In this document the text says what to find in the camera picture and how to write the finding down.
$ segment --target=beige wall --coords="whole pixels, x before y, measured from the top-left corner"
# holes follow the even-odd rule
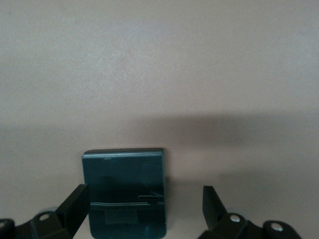
[[[86,150],[162,146],[167,238],[206,228],[204,184],[317,238],[318,40],[316,0],[1,0],[0,218],[60,204]]]

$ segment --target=silver screw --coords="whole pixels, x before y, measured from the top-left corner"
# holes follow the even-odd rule
[[[48,219],[50,217],[50,214],[43,214],[41,215],[41,217],[39,218],[40,221],[44,221],[46,219]]]
[[[231,215],[231,216],[230,216],[230,220],[232,220],[232,221],[235,222],[235,223],[240,222],[240,218],[239,218],[239,216],[237,216],[237,215]]]
[[[5,226],[5,223],[6,223],[6,221],[1,222],[1,223],[0,223],[0,228],[3,228],[3,227]]]
[[[284,230],[283,227],[278,223],[271,223],[271,228],[278,232],[282,232]]]

